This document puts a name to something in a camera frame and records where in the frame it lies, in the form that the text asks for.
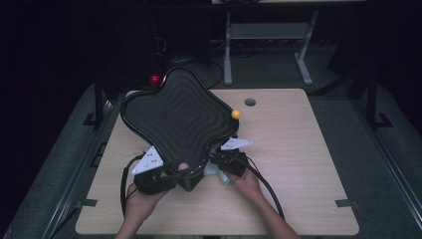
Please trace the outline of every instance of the person's right hand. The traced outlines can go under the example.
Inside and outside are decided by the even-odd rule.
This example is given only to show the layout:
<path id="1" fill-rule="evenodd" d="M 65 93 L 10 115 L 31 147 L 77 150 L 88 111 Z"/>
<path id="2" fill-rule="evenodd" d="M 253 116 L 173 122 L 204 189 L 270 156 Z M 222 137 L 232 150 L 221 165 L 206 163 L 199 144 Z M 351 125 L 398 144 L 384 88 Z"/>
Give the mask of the person's right hand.
<path id="1" fill-rule="evenodd" d="M 226 175 L 248 200 L 257 203 L 264 197 L 258 177 L 248 168 L 242 177 L 230 173 L 226 173 Z"/>

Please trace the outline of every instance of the black cable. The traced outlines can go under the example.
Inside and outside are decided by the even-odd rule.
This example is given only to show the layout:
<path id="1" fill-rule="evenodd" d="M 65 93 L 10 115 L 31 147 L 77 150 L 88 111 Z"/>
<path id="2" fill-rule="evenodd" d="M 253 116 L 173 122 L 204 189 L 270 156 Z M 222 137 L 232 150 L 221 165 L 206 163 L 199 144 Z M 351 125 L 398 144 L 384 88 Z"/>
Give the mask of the black cable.
<path id="1" fill-rule="evenodd" d="M 254 167 L 252 167 L 248 163 L 242 161 L 241 159 L 239 159 L 237 157 L 232 157 L 232 158 L 236 159 L 242 165 L 246 166 L 249 170 L 251 170 L 258 177 L 258 179 L 260 179 L 264 183 L 264 185 L 267 187 L 268 191 L 270 192 L 271 196 L 273 197 L 274 202 L 276 203 L 276 207 L 277 207 L 277 210 L 279 211 L 280 216 L 283 219 L 286 219 L 285 214 L 283 213 L 282 205 L 280 205 L 280 201 L 277 198 L 276 193 L 274 192 L 273 188 L 270 186 L 270 183 L 268 183 L 268 181 L 263 177 L 263 175 L 259 171 L 257 171 Z"/>
<path id="2" fill-rule="evenodd" d="M 193 58 L 189 58 L 189 59 L 187 59 L 187 60 L 183 60 L 183 61 L 180 61 L 179 63 L 177 63 L 176 65 L 179 65 L 179 66 L 185 66 L 185 65 L 187 65 L 187 64 L 191 64 L 191 63 L 195 63 L 195 62 L 199 62 L 199 63 L 201 63 L 201 62 L 204 62 L 204 61 L 201 61 L 201 60 L 198 60 L 198 59 L 193 59 Z M 223 70 L 223 68 L 220 66 L 220 65 L 218 65 L 217 63 L 215 63 L 215 62 L 212 62 L 212 61 L 206 61 L 206 63 L 210 63 L 210 64 L 212 64 L 212 65 L 214 65 L 214 66 L 216 66 L 219 70 L 220 70 L 220 78 L 218 79 L 218 81 L 217 82 L 215 82 L 214 84 L 212 84 L 211 86 L 209 86 L 209 87 L 207 87 L 207 86 L 205 86 L 208 90 L 210 90 L 210 89 L 213 89 L 215 86 L 217 86 L 218 84 L 220 84 L 222 81 L 223 81 L 223 77 L 224 77 L 224 70 Z"/>
<path id="3" fill-rule="evenodd" d="M 121 211 L 123 213 L 124 216 L 124 212 L 126 210 L 126 181 L 127 181 L 127 175 L 129 173 L 129 169 L 130 166 L 137 160 L 140 160 L 143 158 L 143 156 L 145 155 L 145 152 L 139 156 L 134 157 L 128 164 L 127 167 L 125 167 L 123 169 L 123 175 L 121 176 L 121 183 L 120 183 L 120 204 L 121 204 Z"/>
<path id="4" fill-rule="evenodd" d="M 258 166 L 257 164 L 255 164 L 254 160 L 252 160 L 252 158 L 248 157 L 248 160 L 250 160 L 252 162 L 252 164 L 254 164 L 255 169 L 261 174 L 260 170 L 258 170 Z"/>
<path id="5" fill-rule="evenodd" d="M 126 197 L 126 200 L 127 200 L 127 198 L 129 198 L 129 196 L 131 196 L 135 191 L 137 191 L 137 188 L 136 189 L 134 189 L 130 194 L 128 194 L 127 195 L 127 197 Z"/>

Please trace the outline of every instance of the black tray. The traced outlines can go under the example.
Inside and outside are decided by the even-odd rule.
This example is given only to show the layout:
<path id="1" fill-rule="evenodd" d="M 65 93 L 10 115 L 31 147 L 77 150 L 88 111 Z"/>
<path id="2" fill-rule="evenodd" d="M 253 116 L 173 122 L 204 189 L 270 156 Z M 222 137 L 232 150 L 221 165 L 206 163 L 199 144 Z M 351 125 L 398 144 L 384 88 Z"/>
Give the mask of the black tray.
<path id="1" fill-rule="evenodd" d="M 232 109 L 215 97 L 188 68 L 173 68 L 153 92 L 137 92 L 122 103 L 123 122 L 153 144 L 167 173 L 177 173 L 181 162 L 190 173 L 179 182 L 191 191 L 202 179 L 210 150 L 220 146 L 239 128 Z"/>

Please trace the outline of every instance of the wooden table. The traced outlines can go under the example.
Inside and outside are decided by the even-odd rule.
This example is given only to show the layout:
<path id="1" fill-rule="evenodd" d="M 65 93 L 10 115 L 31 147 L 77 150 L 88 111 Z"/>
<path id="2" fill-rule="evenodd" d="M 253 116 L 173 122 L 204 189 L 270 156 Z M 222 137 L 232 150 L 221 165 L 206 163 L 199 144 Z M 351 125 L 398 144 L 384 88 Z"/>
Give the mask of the wooden table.
<path id="1" fill-rule="evenodd" d="M 300 235 L 354 235 L 359 228 L 346 199 L 308 97 L 302 90 L 214 90 L 242 112 L 239 138 L 254 144 L 241 148 L 257 164 L 277 193 L 287 221 Z M 245 99 L 254 99 L 248 107 Z M 119 203 L 121 173 L 150 145 L 118 118 L 105 149 L 76 229 L 81 234 L 115 234 L 123 220 Z M 269 201 L 270 194 L 262 186 Z M 217 175 L 206 176 L 192 191 L 170 191 L 140 227 L 139 234 L 264 235 L 260 216 L 233 187 Z"/>

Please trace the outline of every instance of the yellow ball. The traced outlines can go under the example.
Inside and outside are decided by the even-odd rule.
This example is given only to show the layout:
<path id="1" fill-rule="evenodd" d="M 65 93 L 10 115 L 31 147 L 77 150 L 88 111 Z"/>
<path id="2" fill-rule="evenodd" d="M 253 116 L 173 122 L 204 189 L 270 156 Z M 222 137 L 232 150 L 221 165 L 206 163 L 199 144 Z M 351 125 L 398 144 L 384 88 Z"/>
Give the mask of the yellow ball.
<path id="1" fill-rule="evenodd" d="M 241 113 L 240 113 L 240 111 L 239 111 L 239 110 L 233 110 L 233 111 L 232 111 L 232 118 L 233 118 L 234 120 L 238 120 L 238 119 L 240 118 L 240 115 L 241 115 Z"/>

